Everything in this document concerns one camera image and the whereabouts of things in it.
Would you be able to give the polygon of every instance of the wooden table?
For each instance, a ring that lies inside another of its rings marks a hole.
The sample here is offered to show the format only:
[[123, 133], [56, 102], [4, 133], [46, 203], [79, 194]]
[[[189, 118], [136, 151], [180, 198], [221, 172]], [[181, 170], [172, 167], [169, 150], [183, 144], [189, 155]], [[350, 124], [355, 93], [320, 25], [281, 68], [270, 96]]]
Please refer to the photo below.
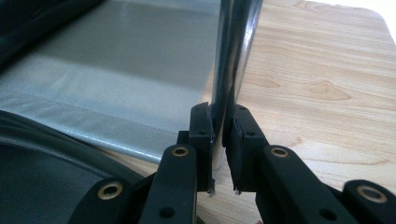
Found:
[[[396, 47], [375, 12], [264, 1], [238, 104], [324, 183], [341, 189], [367, 179], [396, 193]], [[157, 169], [108, 155], [142, 175]], [[206, 223], [257, 223], [254, 196], [233, 193], [225, 162], [216, 194], [198, 193], [197, 214]]]

